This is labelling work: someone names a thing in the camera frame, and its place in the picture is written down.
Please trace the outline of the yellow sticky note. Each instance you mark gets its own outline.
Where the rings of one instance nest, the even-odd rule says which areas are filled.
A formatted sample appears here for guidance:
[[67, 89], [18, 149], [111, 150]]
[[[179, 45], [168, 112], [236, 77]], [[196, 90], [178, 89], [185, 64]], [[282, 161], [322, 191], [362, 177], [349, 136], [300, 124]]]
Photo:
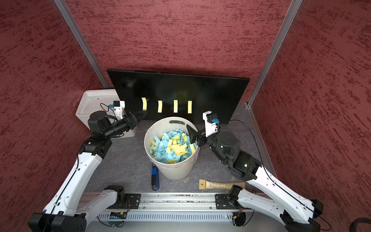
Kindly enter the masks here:
[[178, 113], [178, 100], [174, 100], [174, 113]]
[[187, 102], [187, 113], [192, 114], [192, 101]]
[[147, 111], [147, 99], [146, 99], [146, 97], [142, 97], [141, 99], [142, 99], [142, 102], [143, 102], [142, 110]]
[[161, 100], [158, 100], [158, 107], [157, 107], [157, 112], [158, 113], [162, 113], [162, 107], [163, 107], [163, 103]]

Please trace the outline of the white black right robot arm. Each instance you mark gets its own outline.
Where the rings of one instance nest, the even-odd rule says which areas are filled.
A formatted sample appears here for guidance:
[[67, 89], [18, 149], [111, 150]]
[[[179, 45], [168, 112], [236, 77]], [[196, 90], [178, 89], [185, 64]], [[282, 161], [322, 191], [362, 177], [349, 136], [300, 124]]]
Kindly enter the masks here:
[[210, 133], [196, 131], [189, 125], [186, 128], [192, 143], [198, 147], [208, 146], [234, 177], [266, 194], [266, 197], [254, 196], [234, 185], [227, 195], [231, 207], [263, 213], [283, 224], [288, 232], [320, 231], [316, 218], [322, 214], [323, 204], [300, 196], [279, 181], [262, 162], [241, 150], [240, 140], [231, 131], [215, 123]]

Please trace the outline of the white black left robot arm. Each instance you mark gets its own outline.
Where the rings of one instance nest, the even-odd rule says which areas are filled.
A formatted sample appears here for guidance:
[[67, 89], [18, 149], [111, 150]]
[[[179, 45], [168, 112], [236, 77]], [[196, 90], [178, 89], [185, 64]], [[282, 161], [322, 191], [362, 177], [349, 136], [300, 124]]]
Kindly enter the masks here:
[[78, 208], [83, 192], [105, 158], [112, 138], [134, 129], [146, 111], [133, 111], [118, 120], [105, 111], [92, 113], [88, 120], [90, 137], [78, 151], [64, 183], [41, 213], [32, 214], [28, 226], [33, 232], [83, 232], [105, 209], [128, 207], [123, 186], [110, 185], [86, 206]]

